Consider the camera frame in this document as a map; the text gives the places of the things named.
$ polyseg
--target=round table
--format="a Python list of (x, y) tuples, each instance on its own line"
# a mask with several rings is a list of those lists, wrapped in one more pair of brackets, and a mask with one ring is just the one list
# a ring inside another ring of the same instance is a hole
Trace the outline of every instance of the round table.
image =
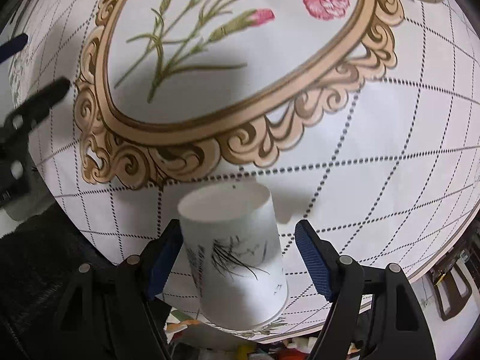
[[(75, 82), (29, 150), (112, 262), (158, 237), (193, 189), (271, 190), (290, 299), (234, 334), (321, 328), (329, 304), (295, 246), (300, 219), (413, 281), (478, 210), (480, 40), (454, 0), (29, 0), (17, 32), (16, 104)], [(209, 323), (183, 250), (159, 297)]]

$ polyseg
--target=black fur fabric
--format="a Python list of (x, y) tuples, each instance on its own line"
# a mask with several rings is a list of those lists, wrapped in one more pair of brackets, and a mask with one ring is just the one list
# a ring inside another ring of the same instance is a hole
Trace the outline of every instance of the black fur fabric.
[(0, 239), (0, 313), (12, 328), (10, 334), (0, 329), (0, 347), (16, 333), (28, 358), (47, 358), (53, 315), (73, 271), (84, 262), (111, 266), (58, 204)]

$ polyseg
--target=ornate gold frame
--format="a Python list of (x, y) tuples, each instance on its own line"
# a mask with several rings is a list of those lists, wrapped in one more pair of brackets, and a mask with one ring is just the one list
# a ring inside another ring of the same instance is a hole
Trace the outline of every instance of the ornate gold frame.
[[(107, 85), (111, 36), (126, 0), (101, 0), (96, 28), (81, 54), (75, 121), (82, 131), (82, 176), (105, 183), (114, 176), (132, 188), (148, 181), (191, 181), (208, 175), (221, 158), (268, 167), (293, 148), (306, 127), (348, 103), (351, 91), (385, 75), (397, 57), (390, 27), (404, 17), (400, 0), (358, 0), (338, 35), (278, 82), (212, 114), (173, 124), (147, 124), (120, 113)], [(366, 54), (347, 57), (359, 44)], [(267, 114), (287, 103), (278, 122)], [(98, 164), (89, 151), (100, 159)]]

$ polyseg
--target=silver screw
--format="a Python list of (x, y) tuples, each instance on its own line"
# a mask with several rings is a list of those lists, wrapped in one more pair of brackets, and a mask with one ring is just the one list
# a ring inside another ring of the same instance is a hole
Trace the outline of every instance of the silver screw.
[(340, 256), (339, 260), (345, 266), (349, 266), (353, 262), (353, 259), (350, 256)]
[(87, 273), (88, 271), (90, 270), (90, 264), (88, 264), (87, 262), (84, 262), (81, 266), (79, 266), (78, 268), (78, 271), (81, 273), (81, 274), (85, 274)]
[(13, 124), (13, 128), (15, 128), (15, 130), (18, 130), (21, 126), (23, 126), (22, 115), (15, 115), (11, 123)]
[(388, 269), (390, 269), (392, 272), (395, 272), (396, 274), (402, 270), (398, 264), (395, 264), (394, 262), (388, 265)]
[(140, 256), (138, 254), (132, 254), (131, 256), (127, 257), (127, 264), (134, 266), (140, 262)]
[(10, 166), (11, 175), (18, 180), (23, 175), (23, 166), (20, 161), (12, 162)]

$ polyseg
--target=white paper cup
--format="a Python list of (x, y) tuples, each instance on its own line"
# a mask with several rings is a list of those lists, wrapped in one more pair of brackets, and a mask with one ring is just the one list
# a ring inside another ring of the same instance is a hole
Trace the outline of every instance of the white paper cup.
[(280, 315), (288, 289), (268, 188), (215, 184), (186, 195), (178, 212), (202, 314), (230, 330)]

